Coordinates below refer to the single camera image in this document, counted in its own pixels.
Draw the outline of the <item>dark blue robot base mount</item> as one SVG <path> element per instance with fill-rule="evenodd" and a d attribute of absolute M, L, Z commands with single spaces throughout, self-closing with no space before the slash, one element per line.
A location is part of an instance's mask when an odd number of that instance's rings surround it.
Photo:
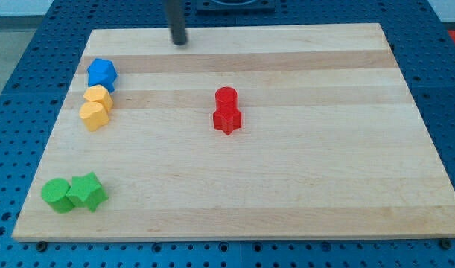
<path fill-rule="evenodd" d="M 273 12 L 275 0 L 194 0 L 197 13 L 241 13 L 248 11 Z"/>

